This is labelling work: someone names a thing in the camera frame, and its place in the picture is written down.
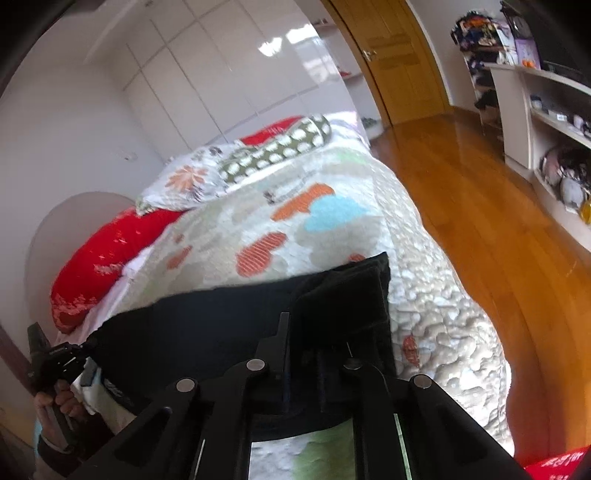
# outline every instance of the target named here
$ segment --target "hand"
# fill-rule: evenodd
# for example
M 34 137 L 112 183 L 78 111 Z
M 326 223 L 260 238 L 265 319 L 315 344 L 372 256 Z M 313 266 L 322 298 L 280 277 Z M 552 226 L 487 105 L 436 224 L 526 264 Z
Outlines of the hand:
M 64 415 L 68 415 L 70 418 L 80 422 L 84 422 L 88 417 L 88 412 L 74 396 L 74 392 L 70 390 L 70 385 L 68 382 L 65 380 L 58 380 L 56 383 L 56 389 L 59 390 L 59 392 L 57 393 L 55 399 L 44 392 L 39 392 L 37 395 L 35 395 L 35 399 L 33 400 L 35 409 L 37 411 L 37 418 L 39 419 L 41 427 L 43 428 L 43 436 L 53 445 L 59 444 L 59 441 L 57 440 L 59 436 L 56 432 L 57 426 L 54 426 L 51 422 L 49 415 L 47 414 L 46 407 L 51 406 L 54 400 L 56 405 L 60 406 L 60 411 Z

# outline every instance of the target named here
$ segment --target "black metal frame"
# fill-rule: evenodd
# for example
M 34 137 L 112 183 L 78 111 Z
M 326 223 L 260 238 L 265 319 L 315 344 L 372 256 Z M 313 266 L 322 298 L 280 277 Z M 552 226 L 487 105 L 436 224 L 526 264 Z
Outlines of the black metal frame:
M 69 480 L 246 480 L 253 417 L 287 418 L 293 406 L 289 331 L 282 313 L 277 334 L 259 342 L 254 359 L 220 378 L 170 385 Z M 351 358 L 348 350 L 314 351 L 313 401 L 322 413 L 352 416 L 358 480 L 529 478 L 429 377 L 404 381 L 370 354 Z M 89 345 L 55 347 L 35 362 L 32 380 L 44 388 L 79 374 L 89 353 Z

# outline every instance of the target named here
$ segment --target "red cloth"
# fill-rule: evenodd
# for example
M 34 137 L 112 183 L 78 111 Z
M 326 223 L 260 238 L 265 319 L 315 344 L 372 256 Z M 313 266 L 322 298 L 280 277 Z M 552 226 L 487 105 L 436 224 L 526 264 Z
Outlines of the red cloth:
M 587 453 L 589 447 L 572 450 L 525 467 L 534 480 L 567 480 Z
M 285 130 L 291 127 L 294 123 L 296 123 L 302 116 L 291 116 L 289 118 L 284 118 L 283 120 L 279 120 L 274 124 L 267 125 L 262 130 L 249 135 L 248 137 L 242 137 L 240 140 L 245 145 L 259 145 L 268 140 L 275 135 L 282 134 Z
M 58 330 L 70 333 L 80 325 L 107 295 L 125 264 L 183 213 L 157 210 L 138 216 L 135 207 L 130 207 L 92 235 L 61 269 L 51 288 L 51 314 Z

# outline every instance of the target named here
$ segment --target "wooden floor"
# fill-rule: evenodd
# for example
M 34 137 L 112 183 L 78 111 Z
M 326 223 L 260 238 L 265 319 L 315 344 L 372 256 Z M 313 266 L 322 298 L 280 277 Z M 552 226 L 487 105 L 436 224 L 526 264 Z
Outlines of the wooden floor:
M 591 443 L 591 254 L 545 214 L 479 126 L 408 122 L 373 151 L 499 333 L 518 461 Z

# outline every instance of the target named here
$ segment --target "clothes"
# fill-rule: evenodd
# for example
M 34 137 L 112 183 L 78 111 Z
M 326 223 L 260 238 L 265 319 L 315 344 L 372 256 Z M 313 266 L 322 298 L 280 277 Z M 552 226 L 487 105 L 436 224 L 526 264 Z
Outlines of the clothes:
M 484 64 L 496 63 L 498 56 L 499 53 L 496 51 L 476 51 L 472 53 L 470 59 L 467 61 L 470 75 L 476 75 L 482 71 L 485 72 L 486 70 L 483 70 Z
M 493 19 L 476 11 L 461 17 L 454 25 L 451 36 L 462 51 L 501 45 Z
M 474 106 L 479 110 L 485 110 L 487 106 L 499 106 L 499 100 L 496 97 L 496 92 L 494 90 L 488 90 L 482 94 L 480 99 L 474 102 Z
M 484 70 L 479 76 L 478 78 L 475 80 L 477 85 L 483 86 L 483 87 L 494 87 L 495 86 L 495 81 L 492 78 L 492 73 L 489 72 L 488 70 Z
M 82 462 L 94 455 L 113 433 L 98 415 L 90 415 L 77 432 L 79 445 L 72 453 L 65 453 L 41 435 L 37 444 L 38 457 L 34 480 L 59 480 L 70 475 Z
M 103 384 L 134 414 L 179 378 L 217 378 L 252 358 L 259 340 L 276 334 L 281 312 L 290 312 L 292 359 L 307 349 L 349 338 L 353 348 L 363 337 L 360 334 L 372 329 L 378 337 L 377 361 L 394 374 L 386 307 L 389 280 L 388 256 L 382 253 L 318 274 L 193 291 L 116 315 L 87 343 L 96 344 L 92 358 L 102 368 L 103 379 L 108 379 Z M 314 394 L 314 375 L 310 384 L 305 380 L 310 371 L 293 365 L 291 377 L 304 379 L 294 383 L 299 390 L 293 397 L 305 404 Z M 253 441 L 295 436 L 344 420 L 310 413 L 285 429 L 256 424 Z

